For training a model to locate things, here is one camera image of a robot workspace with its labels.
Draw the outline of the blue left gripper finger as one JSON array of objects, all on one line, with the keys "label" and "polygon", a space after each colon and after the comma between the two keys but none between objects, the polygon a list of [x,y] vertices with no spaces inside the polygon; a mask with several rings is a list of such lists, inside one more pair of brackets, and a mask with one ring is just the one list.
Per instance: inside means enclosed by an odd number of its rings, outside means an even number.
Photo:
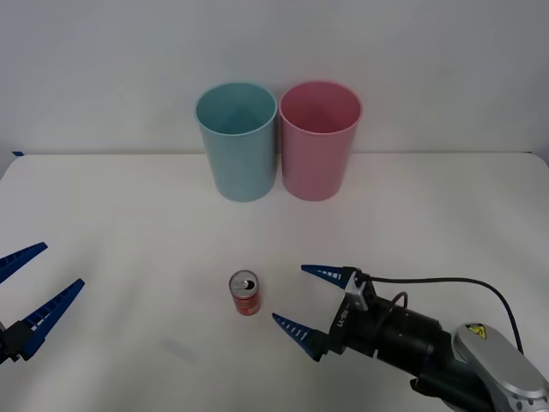
[{"label": "blue left gripper finger", "polygon": [[17,252],[0,258],[0,282],[5,282],[17,270],[48,248],[45,242],[31,245]]},{"label": "blue left gripper finger", "polygon": [[12,324],[8,328],[8,358],[12,361],[32,358],[84,285],[82,279],[77,279],[39,309]]}]

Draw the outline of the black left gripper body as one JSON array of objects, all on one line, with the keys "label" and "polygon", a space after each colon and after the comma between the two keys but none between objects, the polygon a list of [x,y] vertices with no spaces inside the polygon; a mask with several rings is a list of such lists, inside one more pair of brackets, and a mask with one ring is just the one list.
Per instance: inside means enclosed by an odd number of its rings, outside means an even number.
[{"label": "black left gripper body", "polygon": [[12,336],[9,330],[3,325],[0,324],[0,363],[3,364],[5,361],[11,359],[15,361],[15,355],[13,354],[12,348]]}]

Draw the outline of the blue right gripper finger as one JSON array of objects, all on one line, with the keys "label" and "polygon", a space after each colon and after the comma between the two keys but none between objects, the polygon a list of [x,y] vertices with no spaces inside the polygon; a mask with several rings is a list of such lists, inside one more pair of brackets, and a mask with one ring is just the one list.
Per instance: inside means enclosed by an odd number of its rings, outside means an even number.
[{"label": "blue right gripper finger", "polygon": [[272,318],[314,361],[319,362],[329,352],[329,336],[324,332],[277,313],[273,313]]},{"label": "blue right gripper finger", "polygon": [[303,264],[301,270],[336,285],[347,294],[357,294],[361,291],[361,275],[358,268]]}]

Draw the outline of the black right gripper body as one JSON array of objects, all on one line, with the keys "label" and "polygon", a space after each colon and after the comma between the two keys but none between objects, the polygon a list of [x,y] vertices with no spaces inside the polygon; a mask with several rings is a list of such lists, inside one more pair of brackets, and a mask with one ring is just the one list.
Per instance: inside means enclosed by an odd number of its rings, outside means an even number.
[{"label": "black right gripper body", "polygon": [[350,348],[368,357],[386,357],[388,347],[377,324],[388,307],[386,299],[375,298],[372,308],[363,312],[344,297],[329,329],[328,350],[342,354]]}]

